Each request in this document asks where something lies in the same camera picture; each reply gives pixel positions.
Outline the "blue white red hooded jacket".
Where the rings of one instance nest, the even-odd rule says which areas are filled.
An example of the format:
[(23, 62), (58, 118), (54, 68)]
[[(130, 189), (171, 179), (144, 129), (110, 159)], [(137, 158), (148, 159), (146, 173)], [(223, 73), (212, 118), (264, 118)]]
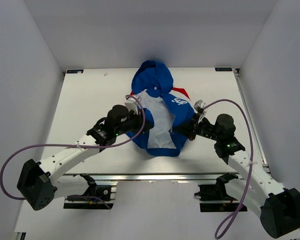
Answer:
[(164, 63), (147, 60), (132, 79), (131, 95), (140, 98), (145, 119), (153, 126), (133, 142), (155, 157), (179, 156), (187, 137), (173, 129), (195, 113), (187, 91), (174, 86), (173, 76)]

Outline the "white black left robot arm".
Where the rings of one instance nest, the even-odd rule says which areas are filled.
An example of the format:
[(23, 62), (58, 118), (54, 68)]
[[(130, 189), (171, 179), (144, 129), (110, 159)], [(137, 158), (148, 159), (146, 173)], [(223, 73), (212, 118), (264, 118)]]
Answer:
[(145, 109), (133, 111), (115, 105), (76, 142), (74, 148), (67, 147), (39, 162), (28, 160), (22, 167), (17, 189), (35, 211), (45, 208), (56, 198), (95, 198), (97, 184), (92, 177), (86, 173), (66, 177), (65, 173), (99, 154), (105, 146), (114, 145), (120, 135), (147, 133), (154, 123), (143, 116), (145, 112)]

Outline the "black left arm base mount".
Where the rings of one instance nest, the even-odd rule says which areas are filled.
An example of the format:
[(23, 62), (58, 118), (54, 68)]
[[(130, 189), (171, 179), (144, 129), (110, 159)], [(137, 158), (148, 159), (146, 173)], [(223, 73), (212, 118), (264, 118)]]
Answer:
[(73, 210), (111, 210), (116, 197), (116, 186), (97, 183), (90, 175), (79, 175), (87, 183), (85, 191), (65, 198), (63, 208)]

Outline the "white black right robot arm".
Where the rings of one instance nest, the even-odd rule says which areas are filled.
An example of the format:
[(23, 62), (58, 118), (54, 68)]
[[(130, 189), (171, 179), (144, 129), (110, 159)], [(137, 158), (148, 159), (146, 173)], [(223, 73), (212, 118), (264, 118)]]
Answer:
[(194, 140), (201, 136), (215, 141), (217, 156), (236, 170), (216, 180), (216, 195), (226, 200), (229, 197), (244, 197), (243, 205), (251, 210), (264, 230), (277, 239), (300, 228), (300, 192), (288, 189), (274, 180), (263, 167), (253, 163), (245, 147), (235, 137), (235, 124), (228, 114), (220, 114), (214, 124), (196, 113), (192, 119), (173, 128), (173, 131)]

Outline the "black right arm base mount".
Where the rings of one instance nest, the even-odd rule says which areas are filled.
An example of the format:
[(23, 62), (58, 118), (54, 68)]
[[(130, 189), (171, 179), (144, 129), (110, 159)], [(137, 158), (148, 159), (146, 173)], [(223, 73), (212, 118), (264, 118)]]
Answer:
[(230, 180), (236, 180), (238, 176), (234, 173), (226, 173), (219, 176), (214, 184), (198, 185), (198, 192), (194, 197), (199, 199), (201, 213), (232, 213), (238, 205), (239, 200), (226, 193), (225, 184)]

